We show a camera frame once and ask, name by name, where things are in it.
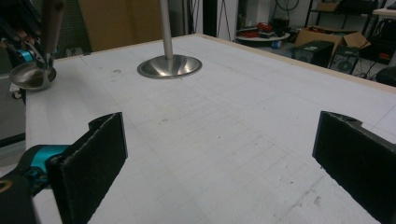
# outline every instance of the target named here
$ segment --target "shelf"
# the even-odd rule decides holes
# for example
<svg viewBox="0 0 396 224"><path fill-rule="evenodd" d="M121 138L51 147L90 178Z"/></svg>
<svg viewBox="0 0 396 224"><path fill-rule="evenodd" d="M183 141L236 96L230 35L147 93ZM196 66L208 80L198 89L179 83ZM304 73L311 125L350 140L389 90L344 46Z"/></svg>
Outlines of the shelf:
<svg viewBox="0 0 396 224"><path fill-rule="evenodd" d="M328 13L328 14L337 14L337 15L348 15L348 16L363 16L363 15L371 15L372 13L349 13L342 11L320 11L316 9L310 10L310 12L318 12L318 13Z"/></svg>
<svg viewBox="0 0 396 224"><path fill-rule="evenodd" d="M259 42L266 42L266 41L276 41L276 40L283 40L290 36L290 34L285 34L281 37L270 37L270 38L261 38L261 37L242 37L237 36L236 38L239 40L246 40L246 41L259 41Z"/></svg>

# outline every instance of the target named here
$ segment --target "black equipment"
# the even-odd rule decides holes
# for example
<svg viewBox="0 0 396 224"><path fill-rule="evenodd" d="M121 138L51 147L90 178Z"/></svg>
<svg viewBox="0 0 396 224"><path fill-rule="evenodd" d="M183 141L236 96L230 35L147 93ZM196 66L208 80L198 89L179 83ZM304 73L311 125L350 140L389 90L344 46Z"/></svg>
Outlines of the black equipment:
<svg viewBox="0 0 396 224"><path fill-rule="evenodd" d="M379 83L396 87L396 66L382 69L376 74L375 79Z"/></svg>
<svg viewBox="0 0 396 224"><path fill-rule="evenodd" d="M376 29L376 37L386 41L396 41L396 20L383 19Z"/></svg>
<svg viewBox="0 0 396 224"><path fill-rule="evenodd" d="M378 0L343 0L338 10L343 13L371 14L378 6Z"/></svg>
<svg viewBox="0 0 396 224"><path fill-rule="evenodd" d="M333 42L314 40L293 50L292 59L327 68L332 57Z"/></svg>
<svg viewBox="0 0 396 224"><path fill-rule="evenodd" d="M357 119L322 111L313 157L372 217L396 223L396 145Z"/></svg>
<svg viewBox="0 0 396 224"><path fill-rule="evenodd" d="M348 46L338 46L329 68L345 74L352 74L359 60L359 49Z"/></svg>
<svg viewBox="0 0 396 224"><path fill-rule="evenodd" d="M396 50L396 42L383 40L376 36L369 38L369 41L371 45L361 49L361 57L374 62L388 64Z"/></svg>
<svg viewBox="0 0 396 224"><path fill-rule="evenodd" d="M277 36L284 36L289 28L289 20L284 18L274 18L272 21L272 28Z"/></svg>
<svg viewBox="0 0 396 224"><path fill-rule="evenodd" d="M40 223L32 197L50 185L63 223L87 223L128 157L122 114L95 119L71 146L35 146L0 178L1 223Z"/></svg>

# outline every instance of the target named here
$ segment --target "white table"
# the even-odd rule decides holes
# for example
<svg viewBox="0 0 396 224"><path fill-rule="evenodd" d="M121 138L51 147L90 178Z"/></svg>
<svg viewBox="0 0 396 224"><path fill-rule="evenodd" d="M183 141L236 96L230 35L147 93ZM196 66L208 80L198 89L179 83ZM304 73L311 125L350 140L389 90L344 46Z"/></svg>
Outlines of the white table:
<svg viewBox="0 0 396 224"><path fill-rule="evenodd" d="M382 17L382 18L396 19L396 10L380 8L380 9L374 10L373 15L378 15L379 17ZM396 50L393 53L392 58L389 61L389 66L395 66L395 65L396 65Z"/></svg>
<svg viewBox="0 0 396 224"><path fill-rule="evenodd" d="M207 36L174 52L203 69L141 77L163 54L153 42L56 61L52 86L27 94L27 147L72 144L123 113L129 158L90 223L376 223L311 154L321 110L396 142L396 89ZM35 205L61 223L50 190Z"/></svg>

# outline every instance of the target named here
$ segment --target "rack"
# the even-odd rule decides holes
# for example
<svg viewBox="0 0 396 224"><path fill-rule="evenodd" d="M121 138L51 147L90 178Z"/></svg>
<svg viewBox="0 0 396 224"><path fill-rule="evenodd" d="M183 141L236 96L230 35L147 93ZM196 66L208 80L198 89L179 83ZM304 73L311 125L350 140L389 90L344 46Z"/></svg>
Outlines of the rack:
<svg viewBox="0 0 396 224"><path fill-rule="evenodd" d="M373 10L375 9L375 8L373 8L373 10L370 13L364 13L364 14L361 14L361 13L346 13L346 12L341 12L341 11L337 11L337 10L336 11L320 11L320 10L312 9L313 1L314 0L311 0L310 3L309 3L309 9L308 9L308 12L307 12L307 15L306 15L304 27L307 27L308 21L309 21L309 17L311 15L311 13L318 13L316 25L319 24L320 17L321 17L322 13L334 14L334 15L344 15L344 21L343 21L341 29L345 28L348 16L362 16L362 15L366 15L367 19L366 19L366 22L364 23L363 30L361 31L361 33L365 35L365 33L367 31L367 27L368 27L368 25L370 23L370 20L371 20L372 16L373 16ZM382 1L381 7L384 7L384 5L386 3L387 3L387 0Z"/></svg>

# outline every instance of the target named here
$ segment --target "metal base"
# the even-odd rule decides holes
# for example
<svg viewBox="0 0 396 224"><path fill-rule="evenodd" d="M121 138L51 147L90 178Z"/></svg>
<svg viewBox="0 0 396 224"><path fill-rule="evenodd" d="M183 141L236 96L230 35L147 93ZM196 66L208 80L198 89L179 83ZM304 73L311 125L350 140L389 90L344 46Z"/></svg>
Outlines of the metal base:
<svg viewBox="0 0 396 224"><path fill-rule="evenodd" d="M202 63L195 58L174 55L168 60L163 55L141 63L137 72L144 77L170 79L192 75L201 68Z"/></svg>
<svg viewBox="0 0 396 224"><path fill-rule="evenodd" d="M21 89L28 91L41 91L48 88L56 78L54 68L44 70L35 63L23 63L12 69L9 79Z"/></svg>

